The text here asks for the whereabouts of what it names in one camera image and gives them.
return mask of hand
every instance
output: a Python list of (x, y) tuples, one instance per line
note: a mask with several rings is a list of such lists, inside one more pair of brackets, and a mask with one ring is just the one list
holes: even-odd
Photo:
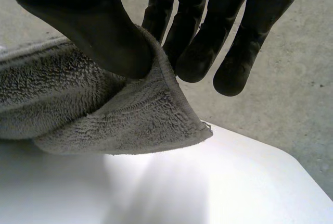
[[(160, 42), (174, 0), (149, 0), (143, 27)], [(234, 42), (214, 77), (215, 89), (226, 96), (239, 94), (271, 27), (294, 0), (247, 0)], [(177, 15), (163, 46), (175, 73), (198, 82), (221, 50), (244, 0), (209, 0), (204, 23), (199, 24), (206, 0), (179, 0)]]
[(113, 73), (140, 79), (152, 56), (120, 0), (17, 0), (27, 11), (67, 36), (88, 57)]

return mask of gray towel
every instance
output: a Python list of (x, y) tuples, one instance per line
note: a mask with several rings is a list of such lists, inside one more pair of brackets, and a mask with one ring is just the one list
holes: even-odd
[(100, 69), (63, 37), (0, 53), (0, 139), (33, 139), (54, 154), (143, 154), (211, 137), (141, 31), (155, 59), (138, 81)]

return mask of folded towel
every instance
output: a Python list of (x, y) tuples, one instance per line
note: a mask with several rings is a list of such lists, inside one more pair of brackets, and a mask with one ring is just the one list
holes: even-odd
[(64, 37), (0, 53), (0, 139), (33, 139), (54, 154), (143, 154), (211, 137), (140, 30), (155, 57), (142, 80), (100, 69)]

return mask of glove finger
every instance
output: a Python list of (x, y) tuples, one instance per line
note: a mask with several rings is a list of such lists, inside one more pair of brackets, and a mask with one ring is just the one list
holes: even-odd
[(214, 77), (215, 89), (226, 96), (239, 94), (273, 24), (294, 0), (247, 0), (233, 44)]
[(140, 79), (150, 70), (148, 43), (120, 0), (17, 0), (67, 36), (101, 68)]
[(172, 13), (174, 0), (149, 0), (142, 27), (160, 43), (163, 40)]
[(176, 73), (186, 82), (205, 77), (220, 52), (244, 0), (209, 0), (207, 15), (198, 34), (176, 64)]
[(163, 46), (172, 67), (195, 36), (206, 0), (179, 0), (177, 15)]

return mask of fingertip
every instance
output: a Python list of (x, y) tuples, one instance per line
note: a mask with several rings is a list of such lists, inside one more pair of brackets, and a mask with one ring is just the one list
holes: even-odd
[(214, 59), (215, 54), (211, 49), (192, 44), (177, 61), (176, 74), (185, 82), (199, 82), (206, 76)]
[(214, 76), (213, 85), (220, 94), (232, 97), (243, 91), (247, 77), (242, 65), (222, 63)]

